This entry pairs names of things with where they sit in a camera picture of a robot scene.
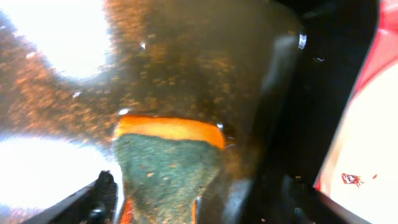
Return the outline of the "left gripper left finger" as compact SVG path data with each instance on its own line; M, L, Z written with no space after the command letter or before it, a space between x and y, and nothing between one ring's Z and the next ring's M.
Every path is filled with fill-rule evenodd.
M23 224L107 224L112 222L118 185L103 170L91 184L71 194Z

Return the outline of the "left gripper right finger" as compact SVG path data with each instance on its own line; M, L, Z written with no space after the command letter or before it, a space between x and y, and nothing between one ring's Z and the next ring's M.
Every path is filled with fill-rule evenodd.
M214 179L204 194L197 197L198 224L239 223L252 182L248 179Z

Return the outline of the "orange green scrub sponge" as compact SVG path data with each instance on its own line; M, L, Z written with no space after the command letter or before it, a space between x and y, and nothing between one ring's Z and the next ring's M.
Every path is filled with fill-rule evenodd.
M198 198L223 165L226 143L217 125L125 115L113 144L126 189L123 223L196 223Z

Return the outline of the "light blue plate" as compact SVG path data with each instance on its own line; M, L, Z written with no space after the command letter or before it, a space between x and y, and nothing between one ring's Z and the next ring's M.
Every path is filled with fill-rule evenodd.
M397 65L350 101L320 174L320 190L370 223L397 223Z

